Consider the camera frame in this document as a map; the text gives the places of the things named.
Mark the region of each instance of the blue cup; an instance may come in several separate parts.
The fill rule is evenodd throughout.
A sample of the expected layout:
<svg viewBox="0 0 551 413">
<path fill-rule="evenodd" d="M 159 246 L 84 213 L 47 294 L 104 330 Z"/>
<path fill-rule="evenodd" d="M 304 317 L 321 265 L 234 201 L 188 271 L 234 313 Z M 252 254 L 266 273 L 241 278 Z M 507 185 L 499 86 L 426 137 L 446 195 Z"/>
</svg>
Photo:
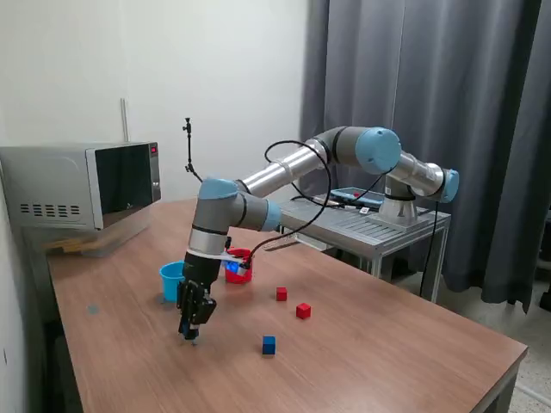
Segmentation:
<svg viewBox="0 0 551 413">
<path fill-rule="evenodd" d="M 163 279 L 163 295 L 165 301 L 176 303 L 178 283 L 183 281 L 183 261 L 166 264 L 158 271 Z"/>
</svg>

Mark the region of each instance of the red cup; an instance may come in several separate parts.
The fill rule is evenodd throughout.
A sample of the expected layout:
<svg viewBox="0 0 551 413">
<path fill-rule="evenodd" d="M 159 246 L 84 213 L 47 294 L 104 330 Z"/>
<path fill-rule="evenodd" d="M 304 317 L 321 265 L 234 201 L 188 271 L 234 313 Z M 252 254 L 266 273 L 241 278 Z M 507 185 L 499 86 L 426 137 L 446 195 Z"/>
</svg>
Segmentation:
<svg viewBox="0 0 551 413">
<path fill-rule="evenodd" d="M 231 248 L 228 251 L 228 254 L 243 258 L 246 260 L 251 255 L 251 250 L 246 248 Z M 225 268 L 226 270 L 226 282 L 231 282 L 232 284 L 245 284 L 252 280 L 252 262 L 251 267 L 243 275 L 235 274 L 233 271 Z"/>
</svg>

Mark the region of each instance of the gray curtain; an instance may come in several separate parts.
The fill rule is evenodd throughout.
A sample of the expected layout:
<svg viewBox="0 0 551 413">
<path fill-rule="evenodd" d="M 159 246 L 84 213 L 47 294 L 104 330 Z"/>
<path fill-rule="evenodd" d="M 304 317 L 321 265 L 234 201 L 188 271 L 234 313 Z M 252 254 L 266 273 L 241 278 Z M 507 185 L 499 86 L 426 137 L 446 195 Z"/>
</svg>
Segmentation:
<svg viewBox="0 0 551 413">
<path fill-rule="evenodd" d="M 551 194 L 551 0 L 314 0 L 301 136 L 384 126 L 460 171 L 444 278 L 523 302 Z M 338 165 L 335 187 L 374 178 Z M 324 191 L 323 173 L 300 183 Z"/>
</svg>

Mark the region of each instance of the robotic arm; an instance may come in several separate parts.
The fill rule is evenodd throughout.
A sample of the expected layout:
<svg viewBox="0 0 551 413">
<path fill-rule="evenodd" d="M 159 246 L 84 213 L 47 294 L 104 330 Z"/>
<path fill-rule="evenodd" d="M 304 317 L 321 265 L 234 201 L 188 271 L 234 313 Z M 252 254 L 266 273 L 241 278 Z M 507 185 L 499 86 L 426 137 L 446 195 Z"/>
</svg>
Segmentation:
<svg viewBox="0 0 551 413">
<path fill-rule="evenodd" d="M 187 340 L 198 336 L 199 325 L 208 321 L 216 307 L 210 287 L 218 278 L 221 261 L 239 261 L 224 252 L 230 227 L 274 230 L 281 211 L 263 197 L 323 167 L 320 157 L 327 163 L 386 174 L 389 200 L 411 200 L 418 195 L 451 202 L 459 187 L 455 170 L 417 160 L 401 150 L 394 132 L 382 127 L 336 127 L 306 144 L 311 149 L 301 147 L 244 180 L 206 179 L 202 183 L 184 259 L 185 281 L 178 286 L 177 305 L 182 313 L 178 331 Z"/>
</svg>

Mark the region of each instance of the wooden table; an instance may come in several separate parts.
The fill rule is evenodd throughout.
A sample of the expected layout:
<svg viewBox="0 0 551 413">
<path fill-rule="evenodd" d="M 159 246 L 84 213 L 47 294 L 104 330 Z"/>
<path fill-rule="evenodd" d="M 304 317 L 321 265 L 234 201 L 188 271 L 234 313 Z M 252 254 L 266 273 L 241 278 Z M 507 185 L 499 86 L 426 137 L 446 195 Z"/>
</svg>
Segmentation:
<svg viewBox="0 0 551 413">
<path fill-rule="evenodd" d="M 158 269 L 183 258 L 194 207 L 153 206 L 109 257 L 49 258 L 85 412 L 507 411 L 526 346 L 302 244 L 260 250 L 248 285 L 221 274 L 218 308 L 185 342 Z M 231 235 L 251 248 L 274 233 Z"/>
</svg>

